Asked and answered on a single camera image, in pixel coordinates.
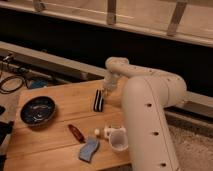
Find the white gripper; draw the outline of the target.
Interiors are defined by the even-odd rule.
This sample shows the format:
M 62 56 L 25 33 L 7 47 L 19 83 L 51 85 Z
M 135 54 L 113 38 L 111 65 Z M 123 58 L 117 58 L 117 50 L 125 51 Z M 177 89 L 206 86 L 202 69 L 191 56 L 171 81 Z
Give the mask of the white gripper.
M 113 91 L 117 87 L 117 83 L 120 76 L 116 73 L 107 72 L 103 80 L 103 97 L 107 97 L 110 91 Z

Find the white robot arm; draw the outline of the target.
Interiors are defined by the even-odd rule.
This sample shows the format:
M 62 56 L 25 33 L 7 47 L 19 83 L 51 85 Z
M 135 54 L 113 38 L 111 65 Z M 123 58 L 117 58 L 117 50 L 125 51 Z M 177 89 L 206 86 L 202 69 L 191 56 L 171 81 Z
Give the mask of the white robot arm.
M 122 110 L 133 171 L 181 171 L 164 109 L 181 102 L 186 94 L 184 79 L 167 71 L 131 65 L 122 57 L 106 60 L 103 88 L 122 90 Z

